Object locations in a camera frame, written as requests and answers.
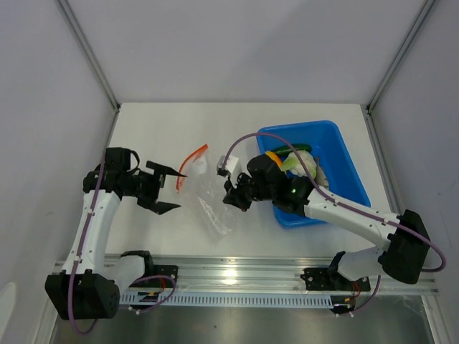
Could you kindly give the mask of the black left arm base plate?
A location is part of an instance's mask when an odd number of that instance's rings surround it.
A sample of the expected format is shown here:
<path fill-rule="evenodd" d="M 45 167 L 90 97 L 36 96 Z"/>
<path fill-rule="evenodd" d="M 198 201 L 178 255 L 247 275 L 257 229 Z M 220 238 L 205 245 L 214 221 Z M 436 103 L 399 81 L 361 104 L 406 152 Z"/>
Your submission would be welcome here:
<path fill-rule="evenodd" d="M 154 265 L 152 270 L 148 273 L 148 276 L 156 276 L 156 278 L 146 282 L 149 287 L 159 289 L 172 288 L 173 283 L 171 279 L 177 282 L 179 276 L 179 267 L 170 264 Z"/>

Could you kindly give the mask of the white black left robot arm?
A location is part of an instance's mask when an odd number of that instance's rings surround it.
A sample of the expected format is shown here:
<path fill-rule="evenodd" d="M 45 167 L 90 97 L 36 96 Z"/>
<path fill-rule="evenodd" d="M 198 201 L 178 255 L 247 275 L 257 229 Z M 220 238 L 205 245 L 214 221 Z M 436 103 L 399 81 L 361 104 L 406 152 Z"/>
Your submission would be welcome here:
<path fill-rule="evenodd" d="M 45 281 L 45 291 L 63 320 L 111 319 L 120 296 L 131 286 L 149 286 L 158 280 L 162 290 L 176 289 L 176 274 L 160 274 L 148 251 L 122 253 L 118 263 L 105 268 L 105 251 L 110 229 L 124 198 L 157 215 L 176 209 L 176 204 L 159 201 L 167 176 L 180 177 L 173 168 L 146 162 L 129 148 L 107 148 L 102 161 L 82 182 L 83 206 L 70 252 L 57 274 Z"/>

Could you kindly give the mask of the clear zip bag orange zipper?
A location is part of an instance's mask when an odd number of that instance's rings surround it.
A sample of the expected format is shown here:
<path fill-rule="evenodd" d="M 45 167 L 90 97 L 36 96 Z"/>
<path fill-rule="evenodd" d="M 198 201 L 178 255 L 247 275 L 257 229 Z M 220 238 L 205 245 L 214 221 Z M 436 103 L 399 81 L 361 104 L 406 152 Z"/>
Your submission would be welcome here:
<path fill-rule="evenodd" d="M 209 159 L 209 146 L 201 145 L 190 153 L 179 168 L 176 192 L 187 214 L 207 235 L 219 239 L 236 227 L 230 208 L 222 203 L 223 189 Z"/>

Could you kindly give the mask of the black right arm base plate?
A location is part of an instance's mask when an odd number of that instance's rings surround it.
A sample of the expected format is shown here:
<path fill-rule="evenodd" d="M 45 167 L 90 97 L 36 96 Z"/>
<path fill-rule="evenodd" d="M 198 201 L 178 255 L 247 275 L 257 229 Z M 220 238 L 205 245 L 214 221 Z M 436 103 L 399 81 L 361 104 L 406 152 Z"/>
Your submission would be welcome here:
<path fill-rule="evenodd" d="M 305 268 L 300 278 L 308 291 L 369 292 L 371 289 L 368 277 L 350 281 L 339 274 L 330 276 L 323 267 Z"/>

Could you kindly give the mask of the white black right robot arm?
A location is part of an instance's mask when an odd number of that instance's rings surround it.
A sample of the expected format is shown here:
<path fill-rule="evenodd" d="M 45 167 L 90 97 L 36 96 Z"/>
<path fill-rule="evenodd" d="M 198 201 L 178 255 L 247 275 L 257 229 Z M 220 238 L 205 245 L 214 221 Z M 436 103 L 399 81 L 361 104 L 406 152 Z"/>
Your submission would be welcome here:
<path fill-rule="evenodd" d="M 333 224 L 371 242 L 368 249 L 334 256 L 327 269 L 332 287 L 340 290 L 383 274 L 408 285 L 418 282 L 429 247 L 417 213 L 380 212 L 350 201 L 314 186 L 307 176 L 288 176 L 265 154 L 252 158 L 245 172 L 238 158 L 222 156 L 217 173 L 226 178 L 225 204 L 247 211 L 255 201 L 271 201 L 285 213 Z"/>

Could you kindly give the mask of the white green cabbage toy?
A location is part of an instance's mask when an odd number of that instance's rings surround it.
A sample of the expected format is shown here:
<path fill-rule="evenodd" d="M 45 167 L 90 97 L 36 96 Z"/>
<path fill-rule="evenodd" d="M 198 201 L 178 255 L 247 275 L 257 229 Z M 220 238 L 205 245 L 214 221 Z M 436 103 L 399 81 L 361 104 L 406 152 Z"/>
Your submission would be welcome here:
<path fill-rule="evenodd" d="M 303 167 L 305 165 L 311 177 L 315 178 L 317 163 L 313 156 L 306 150 L 299 150 L 298 155 L 301 158 L 298 158 L 294 152 L 289 153 L 280 166 L 281 171 L 285 173 L 290 172 L 294 176 L 307 176 L 308 174 Z"/>

